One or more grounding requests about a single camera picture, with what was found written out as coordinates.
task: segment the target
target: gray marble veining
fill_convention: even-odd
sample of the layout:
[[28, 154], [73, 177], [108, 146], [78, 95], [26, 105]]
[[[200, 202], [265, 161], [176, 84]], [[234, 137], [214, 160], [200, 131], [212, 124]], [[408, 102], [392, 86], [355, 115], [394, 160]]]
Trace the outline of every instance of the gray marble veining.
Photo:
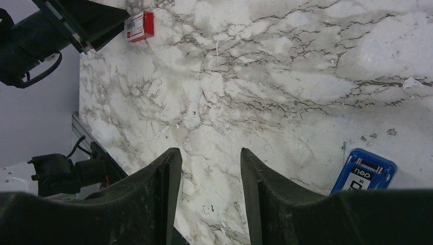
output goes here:
[[396, 162], [391, 188], [433, 185], [433, 2], [98, 1], [155, 15], [81, 58], [80, 117], [128, 172], [183, 156], [175, 226], [248, 244], [239, 154], [328, 194], [353, 148]]

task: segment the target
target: red box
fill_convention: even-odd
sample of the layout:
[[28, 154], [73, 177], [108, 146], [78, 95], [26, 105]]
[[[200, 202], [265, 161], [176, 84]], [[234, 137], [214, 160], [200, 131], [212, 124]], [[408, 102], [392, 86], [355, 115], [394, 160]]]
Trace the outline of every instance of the red box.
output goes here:
[[143, 11], [125, 21], [126, 38], [128, 42], [138, 42], [155, 35], [153, 28], [153, 13]]

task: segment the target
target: debris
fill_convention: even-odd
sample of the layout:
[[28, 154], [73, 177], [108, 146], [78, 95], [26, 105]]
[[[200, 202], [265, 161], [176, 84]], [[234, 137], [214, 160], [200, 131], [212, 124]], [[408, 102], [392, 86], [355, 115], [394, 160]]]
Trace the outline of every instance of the debris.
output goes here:
[[165, 127], [163, 130], [159, 131], [159, 133], [157, 133], [157, 134], [155, 135], [155, 137], [153, 137], [153, 138], [154, 138], [154, 139], [159, 138], [159, 137], [161, 136], [161, 134], [165, 134], [165, 132], [166, 132], [169, 128], [170, 128], [169, 126]]
[[346, 144], [347, 142], [343, 142], [343, 146], [341, 147], [341, 150], [343, 150], [343, 164], [344, 164], [344, 158], [346, 156]]
[[206, 210], [204, 210], [204, 205], [202, 206], [202, 208], [203, 208], [203, 212], [204, 212], [204, 214], [209, 214], [209, 213], [206, 213]]
[[218, 43], [220, 42], [220, 34], [223, 30], [223, 26], [221, 26], [220, 32], [218, 33], [218, 37], [216, 38], [216, 61], [218, 61]]
[[397, 131], [395, 131], [395, 129], [388, 129], [387, 134], [389, 136], [396, 136], [397, 135]]
[[237, 31], [233, 28], [233, 26], [230, 27], [230, 30], [232, 30], [234, 33], [240, 35], [239, 32], [237, 32]]
[[403, 89], [407, 89], [407, 88], [410, 88], [412, 86], [423, 87], [424, 85], [422, 85], [422, 83], [418, 82], [414, 77], [410, 77], [410, 78], [404, 80]]

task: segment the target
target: gray wall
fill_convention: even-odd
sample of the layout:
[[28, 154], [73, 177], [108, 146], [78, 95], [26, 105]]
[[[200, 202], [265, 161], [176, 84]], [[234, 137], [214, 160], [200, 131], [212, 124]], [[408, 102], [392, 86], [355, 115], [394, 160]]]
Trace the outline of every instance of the gray wall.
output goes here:
[[[38, 10], [28, 0], [0, 0], [0, 8], [15, 23]], [[62, 54], [60, 67], [27, 89], [0, 83], [0, 167], [71, 150], [71, 113], [79, 104], [79, 53], [70, 45]], [[39, 65], [32, 77], [50, 65]]]

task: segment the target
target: paper scrap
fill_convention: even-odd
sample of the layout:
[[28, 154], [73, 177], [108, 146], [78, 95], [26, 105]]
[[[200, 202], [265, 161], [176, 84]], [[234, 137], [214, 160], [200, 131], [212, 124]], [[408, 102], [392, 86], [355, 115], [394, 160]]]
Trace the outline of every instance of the paper scrap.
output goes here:
[[412, 86], [423, 87], [424, 85], [422, 85], [420, 82], [418, 82], [414, 77], [410, 77], [410, 78], [406, 79], [403, 83], [403, 89], [407, 89], [407, 88], [410, 88]]

